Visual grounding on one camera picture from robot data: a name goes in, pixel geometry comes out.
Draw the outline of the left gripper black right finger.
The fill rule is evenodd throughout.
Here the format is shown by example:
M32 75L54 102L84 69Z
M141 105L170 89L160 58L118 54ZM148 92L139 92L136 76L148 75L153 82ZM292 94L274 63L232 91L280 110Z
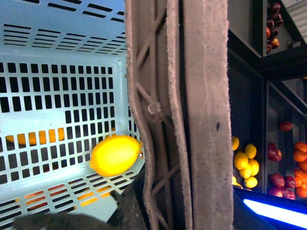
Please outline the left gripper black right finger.
M112 191L110 194L117 202L117 209L109 218L109 223L118 230L146 230L148 218L143 203L143 186L145 168L136 175L133 182L119 194Z

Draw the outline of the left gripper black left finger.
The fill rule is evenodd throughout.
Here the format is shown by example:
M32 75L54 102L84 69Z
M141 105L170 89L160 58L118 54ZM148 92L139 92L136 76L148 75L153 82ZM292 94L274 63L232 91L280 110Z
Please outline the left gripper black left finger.
M114 230L106 222L83 214L32 214L15 218L17 230Z

